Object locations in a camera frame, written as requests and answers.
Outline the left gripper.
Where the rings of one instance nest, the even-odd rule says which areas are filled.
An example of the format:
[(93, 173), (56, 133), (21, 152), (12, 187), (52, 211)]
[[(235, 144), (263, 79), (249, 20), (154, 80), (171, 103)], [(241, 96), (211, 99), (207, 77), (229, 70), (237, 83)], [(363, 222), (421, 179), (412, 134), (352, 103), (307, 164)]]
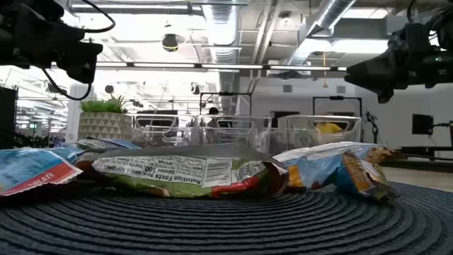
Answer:
[(55, 0), (1, 0), (1, 64), (49, 68), (56, 62), (67, 75), (91, 84), (103, 46), (81, 43), (85, 32), (62, 23)]

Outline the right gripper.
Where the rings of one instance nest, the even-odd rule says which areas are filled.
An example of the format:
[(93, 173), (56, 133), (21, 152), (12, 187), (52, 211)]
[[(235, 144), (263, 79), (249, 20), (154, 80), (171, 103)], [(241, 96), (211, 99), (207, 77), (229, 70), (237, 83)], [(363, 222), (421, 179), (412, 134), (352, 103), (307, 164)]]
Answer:
[(431, 89), (452, 82), (452, 24), (438, 30), (439, 45), (432, 45), (428, 28), (407, 23), (389, 42), (389, 49), (377, 57), (347, 68), (345, 81), (377, 95), (388, 103), (395, 89), (423, 84)]

